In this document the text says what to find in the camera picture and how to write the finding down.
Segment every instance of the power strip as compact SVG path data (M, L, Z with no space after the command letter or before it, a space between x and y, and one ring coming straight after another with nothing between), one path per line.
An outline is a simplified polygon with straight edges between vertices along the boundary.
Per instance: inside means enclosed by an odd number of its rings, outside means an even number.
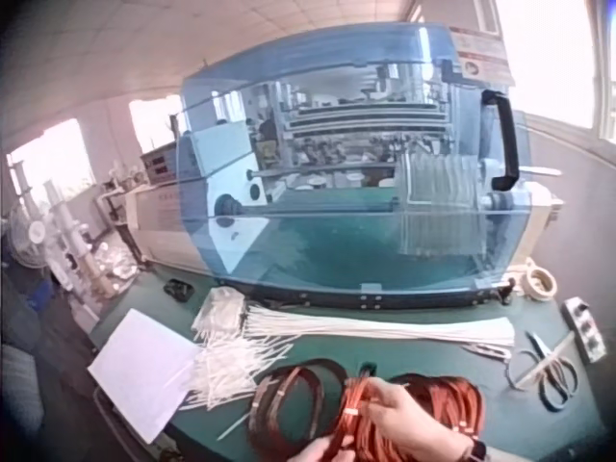
M586 363L596 363L607 355L605 342L590 313L588 304L574 296L562 305L563 315L569 326L576 332L576 343Z

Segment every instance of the paper sheet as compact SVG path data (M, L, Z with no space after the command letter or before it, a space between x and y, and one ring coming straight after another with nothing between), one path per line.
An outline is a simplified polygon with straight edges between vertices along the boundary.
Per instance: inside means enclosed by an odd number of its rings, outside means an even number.
M182 403L199 346L130 310L88 370L150 444Z

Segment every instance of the copper wire coil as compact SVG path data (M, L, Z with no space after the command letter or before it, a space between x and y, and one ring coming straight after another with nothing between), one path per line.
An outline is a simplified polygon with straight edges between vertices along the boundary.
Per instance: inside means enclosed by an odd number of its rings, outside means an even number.
M323 406L323 387L313 368L324 368L344 384L345 370L330 360L312 360L296 366L279 368L259 383L248 419L248 433L252 445L263 460L284 461L297 455L317 436L317 426ZM308 384L313 398L312 417L308 435L299 441L288 441L278 425L278 412L288 392L298 380ZM415 373L400 375L392 382L406 391L435 420L444 426L476 438L483 429L484 404L481 392L462 377L427 377ZM350 449L358 462L412 462L414 459L385 439L368 419L358 414L362 401L371 400L366 389L366 377L348 381L337 419L323 434L332 434L332 441L324 461L332 460L341 449L345 436L353 436Z

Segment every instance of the copper wire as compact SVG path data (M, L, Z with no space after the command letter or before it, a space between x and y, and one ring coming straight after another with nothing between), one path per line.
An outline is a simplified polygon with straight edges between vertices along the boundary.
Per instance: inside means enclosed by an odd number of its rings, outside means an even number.
M476 438L483 428L484 407L480 391L462 377L425 377L406 374L393 379L404 384L406 391L435 420L454 431ZM331 445L323 460L332 460L347 435L353 436L353 449L359 462L412 462L414 459L385 439L362 415L345 413L358 409L361 401L374 397L366 389L367 379L351 381L345 388L341 412Z

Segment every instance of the human hand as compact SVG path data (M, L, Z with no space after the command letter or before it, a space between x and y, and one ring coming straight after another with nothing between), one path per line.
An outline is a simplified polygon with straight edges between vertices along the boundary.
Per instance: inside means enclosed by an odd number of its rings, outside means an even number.
M343 448L346 448L353 442L352 437L345 437L343 440ZM289 459L288 462L320 462L323 455L331 444L331 436L317 438L310 443L302 452L295 457ZM352 449L340 449L332 462L353 462L355 460L355 451Z
M359 409L383 437L419 462L450 462L470 452L473 440L435 421L401 385L368 378L366 391L375 400Z

